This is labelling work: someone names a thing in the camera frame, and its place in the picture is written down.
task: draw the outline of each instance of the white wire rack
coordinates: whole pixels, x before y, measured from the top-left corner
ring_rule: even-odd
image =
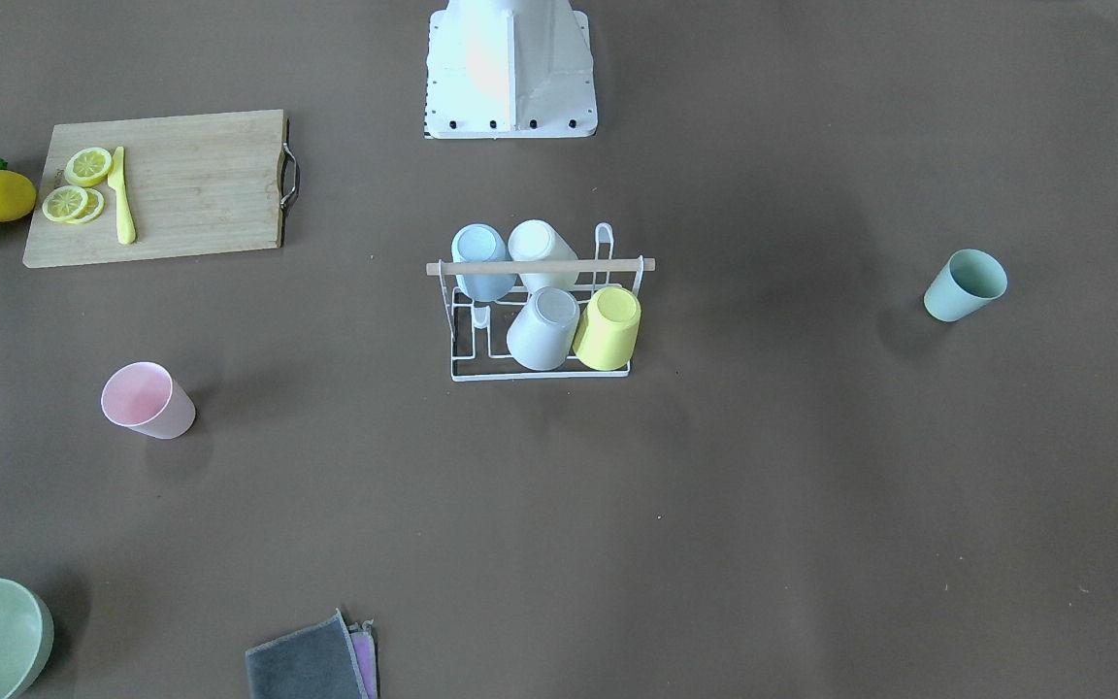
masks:
[[[563,262],[430,262],[426,274],[438,277],[438,289],[443,293],[443,308],[447,315],[447,328],[452,331],[452,380],[506,380],[529,378],[620,378],[633,371],[633,362],[613,371],[595,371],[581,365],[576,355],[568,355],[567,361],[552,371],[529,371],[511,357],[506,349],[506,328],[515,319],[520,306],[529,300],[524,286],[511,291],[498,301],[483,304],[454,286],[447,277],[471,274],[528,274],[528,273],[577,273],[577,284],[571,287],[572,296],[579,305],[589,304],[594,292],[604,286],[624,286],[614,282],[616,277],[633,275],[631,290],[641,295],[641,280],[644,273],[655,268],[653,257],[615,258],[615,233],[612,225],[599,223],[594,226],[593,261]]]

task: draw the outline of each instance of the knife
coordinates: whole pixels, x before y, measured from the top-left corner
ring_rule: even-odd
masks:
[[[123,181],[123,145],[116,147],[111,155],[111,173],[106,183],[114,190],[114,229],[120,234],[120,244],[136,242],[136,225],[129,208],[129,186]]]

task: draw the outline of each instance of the cup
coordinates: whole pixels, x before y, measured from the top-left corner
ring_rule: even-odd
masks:
[[[196,407],[163,367],[135,362],[115,371],[103,386],[102,415],[150,437],[174,438],[188,432]]]
[[[452,239],[455,262],[508,262],[503,236],[487,225],[466,225]],[[515,275],[456,275],[456,286],[473,301],[498,301],[515,286]]]
[[[541,262],[541,261],[575,261],[577,254],[571,247],[559,238],[555,227],[547,221],[528,220],[515,226],[511,235],[506,238],[506,247],[511,252],[511,257],[515,262]],[[555,286],[563,291],[571,291],[577,284],[577,273],[528,273],[520,275],[520,282],[529,290],[529,293],[539,291],[542,287]]]
[[[577,359],[591,370],[617,370],[633,358],[639,324],[641,302],[633,292],[618,286],[599,289],[577,323],[571,344]]]
[[[563,363],[577,334],[580,305],[571,293],[541,287],[506,328],[506,350],[533,371],[550,371]]]
[[[1007,273],[998,261],[982,251],[959,251],[926,291],[926,310],[940,321],[955,322],[1006,291]]]

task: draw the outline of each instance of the wooden rack handle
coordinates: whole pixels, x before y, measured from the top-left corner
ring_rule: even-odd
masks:
[[[502,275],[555,273],[635,273],[653,271],[653,257],[617,258],[617,261],[541,261],[541,262],[443,262],[443,274]],[[425,265],[425,274],[438,276],[438,262]]]

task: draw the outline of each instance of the knife handle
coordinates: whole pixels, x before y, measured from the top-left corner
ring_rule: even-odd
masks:
[[[129,208],[129,188],[115,191],[114,229],[120,234],[121,245],[136,243],[136,223],[132,220],[132,209]]]

